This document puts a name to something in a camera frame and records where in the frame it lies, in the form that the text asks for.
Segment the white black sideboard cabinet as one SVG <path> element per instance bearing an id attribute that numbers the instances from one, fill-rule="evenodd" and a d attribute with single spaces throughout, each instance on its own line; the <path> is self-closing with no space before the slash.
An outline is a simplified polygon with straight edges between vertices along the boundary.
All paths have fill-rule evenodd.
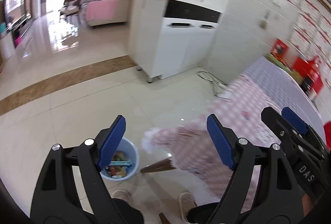
<path id="1" fill-rule="evenodd" d="M 129 55 L 148 83 L 197 67 L 222 15 L 196 0 L 141 0 L 135 8 Z"/>

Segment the dark wooden chair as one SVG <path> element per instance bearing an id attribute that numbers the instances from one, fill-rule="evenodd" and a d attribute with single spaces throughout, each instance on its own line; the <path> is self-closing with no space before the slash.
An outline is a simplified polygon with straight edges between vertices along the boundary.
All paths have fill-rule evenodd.
<path id="1" fill-rule="evenodd" d="M 60 16 L 77 15 L 80 10 L 80 0 L 64 0 L 63 7 L 59 9 Z"/>

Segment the teal pet snack packet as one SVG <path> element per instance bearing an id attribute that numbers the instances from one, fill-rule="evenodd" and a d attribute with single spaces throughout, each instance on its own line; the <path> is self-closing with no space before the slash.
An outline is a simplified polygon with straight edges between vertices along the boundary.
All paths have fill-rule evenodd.
<path id="1" fill-rule="evenodd" d="M 132 166 L 133 163 L 131 161 L 112 161 L 110 166 Z"/>

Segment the pink checkered tablecloth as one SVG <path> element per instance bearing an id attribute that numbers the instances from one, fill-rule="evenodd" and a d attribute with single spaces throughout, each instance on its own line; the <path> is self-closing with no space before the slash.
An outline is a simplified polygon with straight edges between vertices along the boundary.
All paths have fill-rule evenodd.
<path id="1" fill-rule="evenodd" d="M 240 75 L 193 120 L 145 132 L 142 147 L 146 152 L 168 151 L 175 168 L 198 177 L 213 197 L 221 198 L 240 159 L 239 139 L 263 148 L 281 144 L 261 120 L 261 112 L 269 106 L 281 111 L 258 84 Z"/>

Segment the grey grid tablecloth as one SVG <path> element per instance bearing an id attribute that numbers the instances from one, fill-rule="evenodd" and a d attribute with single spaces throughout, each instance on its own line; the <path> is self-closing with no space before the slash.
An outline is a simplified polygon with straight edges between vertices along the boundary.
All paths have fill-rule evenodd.
<path id="1" fill-rule="evenodd" d="M 287 72 L 265 57 L 260 57 L 243 73 L 250 77 L 278 107 L 291 108 L 302 120 L 311 125 L 322 139 L 325 139 L 319 112 Z"/>

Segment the red photo card stand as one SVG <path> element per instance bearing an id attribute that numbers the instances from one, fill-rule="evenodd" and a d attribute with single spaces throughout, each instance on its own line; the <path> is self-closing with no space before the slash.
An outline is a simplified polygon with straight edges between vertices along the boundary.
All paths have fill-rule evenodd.
<path id="1" fill-rule="evenodd" d="M 289 46 L 285 42 L 281 41 L 280 39 L 276 39 L 270 54 L 275 58 L 283 58 L 288 49 Z"/>

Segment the right beige slipper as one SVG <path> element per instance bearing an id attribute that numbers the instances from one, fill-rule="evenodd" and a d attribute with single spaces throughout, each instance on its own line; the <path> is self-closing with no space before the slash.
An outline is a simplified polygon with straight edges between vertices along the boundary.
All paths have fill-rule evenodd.
<path id="1" fill-rule="evenodd" d="M 187 221 L 187 214 L 189 210 L 197 207 L 195 196 L 192 193 L 184 192 L 179 196 L 179 206 L 180 206 L 180 213 L 181 218 L 184 223 L 188 223 Z"/>

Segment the blue trash bin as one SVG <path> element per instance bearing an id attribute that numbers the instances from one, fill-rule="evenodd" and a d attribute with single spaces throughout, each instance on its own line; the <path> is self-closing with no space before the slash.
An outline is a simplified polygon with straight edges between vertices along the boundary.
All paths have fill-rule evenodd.
<path id="1" fill-rule="evenodd" d="M 112 161 L 100 174 L 110 181 L 125 181 L 136 174 L 139 161 L 140 156 L 136 146 L 130 140 L 123 138 Z"/>

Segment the left beige slipper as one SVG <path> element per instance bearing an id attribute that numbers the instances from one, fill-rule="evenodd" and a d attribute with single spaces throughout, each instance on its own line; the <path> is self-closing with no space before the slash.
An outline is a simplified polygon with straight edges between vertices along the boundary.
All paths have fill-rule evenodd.
<path id="1" fill-rule="evenodd" d="M 120 199 L 125 201 L 127 204 L 131 204 L 131 194 L 127 190 L 116 190 L 112 194 L 113 199 Z"/>

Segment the beige sofa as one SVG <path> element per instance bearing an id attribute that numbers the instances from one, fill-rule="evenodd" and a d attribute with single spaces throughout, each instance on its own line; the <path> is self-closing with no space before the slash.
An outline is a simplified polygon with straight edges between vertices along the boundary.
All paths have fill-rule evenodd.
<path id="1" fill-rule="evenodd" d="M 80 0 L 81 12 L 87 26 L 127 23 L 131 0 Z"/>

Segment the television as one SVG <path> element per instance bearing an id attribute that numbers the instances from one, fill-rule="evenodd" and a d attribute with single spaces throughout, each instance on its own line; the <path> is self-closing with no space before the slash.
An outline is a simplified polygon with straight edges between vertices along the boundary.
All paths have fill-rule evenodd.
<path id="1" fill-rule="evenodd" d="M 2 0 L 4 4 L 6 30 L 10 31 L 16 24 L 30 19 L 26 11 L 25 0 Z"/>

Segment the beige slipper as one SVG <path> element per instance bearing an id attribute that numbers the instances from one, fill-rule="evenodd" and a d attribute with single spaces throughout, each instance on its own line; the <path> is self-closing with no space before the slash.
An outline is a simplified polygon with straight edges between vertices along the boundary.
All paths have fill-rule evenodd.
<path id="1" fill-rule="evenodd" d="M 120 199 L 125 201 L 127 204 L 131 204 L 131 194 L 127 190 L 116 190 L 112 194 L 113 199 Z"/>
<path id="2" fill-rule="evenodd" d="M 188 223 L 187 221 L 187 214 L 189 210 L 197 207 L 195 196 L 192 193 L 184 192 L 179 196 L 179 206 L 180 206 L 180 213 L 181 218 L 184 223 Z"/>

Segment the pink blanket on sofa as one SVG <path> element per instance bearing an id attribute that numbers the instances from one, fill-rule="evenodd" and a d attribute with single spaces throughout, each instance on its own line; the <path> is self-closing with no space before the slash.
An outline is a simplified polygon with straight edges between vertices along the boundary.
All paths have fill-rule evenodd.
<path id="1" fill-rule="evenodd" d="M 111 20 L 114 17 L 117 0 L 92 1 L 87 5 L 85 19 L 91 20 Z"/>

